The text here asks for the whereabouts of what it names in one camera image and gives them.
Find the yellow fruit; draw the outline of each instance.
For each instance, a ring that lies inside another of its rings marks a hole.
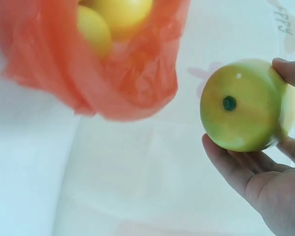
[[[92,9],[78,6],[78,29],[99,57],[106,57],[112,51],[113,43],[109,27]]]
[[[276,145],[295,120],[295,88],[271,64],[243,59],[217,70],[200,101],[201,121],[220,147],[251,152]]]
[[[92,8],[105,19],[115,41],[131,39],[152,5],[153,0],[92,0]]]

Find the plastic bag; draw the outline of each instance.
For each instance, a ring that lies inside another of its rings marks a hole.
[[[77,30],[77,0],[0,0],[4,75],[47,91],[77,113],[150,117],[177,92],[176,58],[190,0],[155,0],[129,44],[100,61]]]
[[[295,60],[295,1],[194,0],[178,55],[179,90],[161,112],[128,124],[82,119],[55,236],[273,235],[209,161],[199,96],[222,65]],[[275,147],[266,153],[291,164]]]

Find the hand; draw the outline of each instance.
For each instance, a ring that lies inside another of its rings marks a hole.
[[[295,62],[273,60],[274,69],[295,86]],[[260,213],[277,236],[295,236],[295,168],[277,164],[263,152],[236,153],[202,138],[206,153],[228,184]],[[278,148],[295,162],[295,139]]]

